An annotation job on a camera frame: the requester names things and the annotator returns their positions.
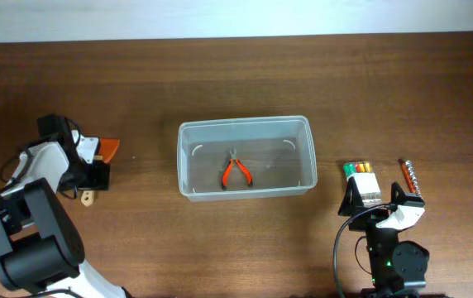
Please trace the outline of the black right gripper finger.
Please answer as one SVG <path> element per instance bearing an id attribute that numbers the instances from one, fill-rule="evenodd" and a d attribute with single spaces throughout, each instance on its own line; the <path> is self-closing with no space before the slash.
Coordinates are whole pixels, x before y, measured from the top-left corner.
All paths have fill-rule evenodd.
<path id="1" fill-rule="evenodd" d="M 346 185 L 346 193 L 337 212 L 340 216 L 353 216 L 363 210 L 363 201 L 354 177 L 350 177 Z"/>
<path id="2" fill-rule="evenodd" d="M 408 207 L 424 207 L 425 202 L 420 195 L 407 193 L 401 188 L 398 182 L 391 185 L 391 201 L 392 205 L 402 205 Z"/>

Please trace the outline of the orange scraper wooden handle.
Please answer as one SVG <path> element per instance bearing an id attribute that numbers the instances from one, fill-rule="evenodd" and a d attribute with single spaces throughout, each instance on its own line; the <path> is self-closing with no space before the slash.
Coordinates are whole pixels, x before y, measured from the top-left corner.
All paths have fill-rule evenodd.
<path id="1" fill-rule="evenodd" d="M 81 186 L 76 188 L 80 201 L 86 207 L 95 201 L 98 191 L 109 188 L 111 166 L 109 163 L 117 153 L 120 141 L 111 138 L 82 137 L 77 152 L 87 166 L 88 173 Z"/>

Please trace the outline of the clear plastic storage box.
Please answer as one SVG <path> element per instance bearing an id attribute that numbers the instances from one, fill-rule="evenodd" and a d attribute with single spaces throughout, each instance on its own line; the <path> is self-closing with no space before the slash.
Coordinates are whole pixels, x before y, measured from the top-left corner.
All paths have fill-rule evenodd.
<path id="1" fill-rule="evenodd" d="M 177 170 L 192 202 L 303 195 L 318 183 L 313 135 L 300 115 L 182 123 Z"/>

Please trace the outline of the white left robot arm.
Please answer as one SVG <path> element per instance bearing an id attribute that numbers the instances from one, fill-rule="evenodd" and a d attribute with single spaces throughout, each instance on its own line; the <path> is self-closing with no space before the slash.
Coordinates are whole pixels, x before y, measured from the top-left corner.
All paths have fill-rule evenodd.
<path id="1" fill-rule="evenodd" d="M 57 132 L 28 144 L 0 189 L 0 282 L 30 297 L 121 297 L 85 258 L 77 228 L 57 198 L 76 162 L 93 164 L 100 142 L 80 132 Z"/>

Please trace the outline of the pack of AA batteries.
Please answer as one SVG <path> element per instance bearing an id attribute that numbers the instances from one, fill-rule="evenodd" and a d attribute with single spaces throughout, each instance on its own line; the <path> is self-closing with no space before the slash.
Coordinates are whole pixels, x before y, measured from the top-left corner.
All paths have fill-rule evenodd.
<path id="1" fill-rule="evenodd" d="M 372 165 L 368 161 L 353 161 L 343 165 L 346 179 L 354 179 L 365 207 L 382 203 L 382 195 Z"/>

